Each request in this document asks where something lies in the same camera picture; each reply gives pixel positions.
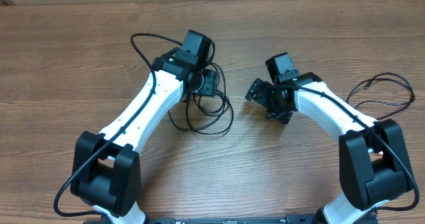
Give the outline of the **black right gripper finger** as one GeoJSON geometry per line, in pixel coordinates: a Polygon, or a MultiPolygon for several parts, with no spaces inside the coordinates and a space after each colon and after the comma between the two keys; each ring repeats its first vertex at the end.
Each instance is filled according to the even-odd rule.
{"type": "Polygon", "coordinates": [[[275,113],[271,110],[267,110],[266,111],[266,119],[267,120],[277,120],[281,124],[286,125],[286,124],[289,123],[293,113],[294,113],[293,110],[290,110],[290,111],[287,111],[287,112],[282,112],[282,113],[275,113]]]}
{"type": "Polygon", "coordinates": [[[259,94],[259,92],[261,91],[261,89],[264,86],[264,81],[257,78],[250,86],[250,88],[248,89],[248,92],[245,95],[245,99],[247,101],[253,101],[256,99],[257,95],[259,94]]]}

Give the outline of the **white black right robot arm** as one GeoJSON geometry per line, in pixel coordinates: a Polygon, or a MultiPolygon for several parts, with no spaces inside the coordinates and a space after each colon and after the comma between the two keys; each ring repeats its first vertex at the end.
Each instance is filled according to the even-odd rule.
{"type": "Polygon", "coordinates": [[[294,112],[317,122],[339,146],[341,193],[312,215],[286,223],[377,223],[377,211],[410,211],[420,198],[401,127],[362,114],[312,72],[256,79],[245,96],[287,124],[294,112]]]}

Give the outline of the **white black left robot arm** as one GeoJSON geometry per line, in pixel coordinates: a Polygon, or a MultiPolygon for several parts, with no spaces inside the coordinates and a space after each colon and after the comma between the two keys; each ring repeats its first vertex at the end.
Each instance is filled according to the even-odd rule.
{"type": "Polygon", "coordinates": [[[172,50],[149,65],[144,87],[126,109],[97,134],[85,131],[76,141],[71,193],[92,206],[102,223],[145,223],[139,208],[139,157],[168,111],[184,96],[218,94],[217,68],[198,56],[172,50]]]}

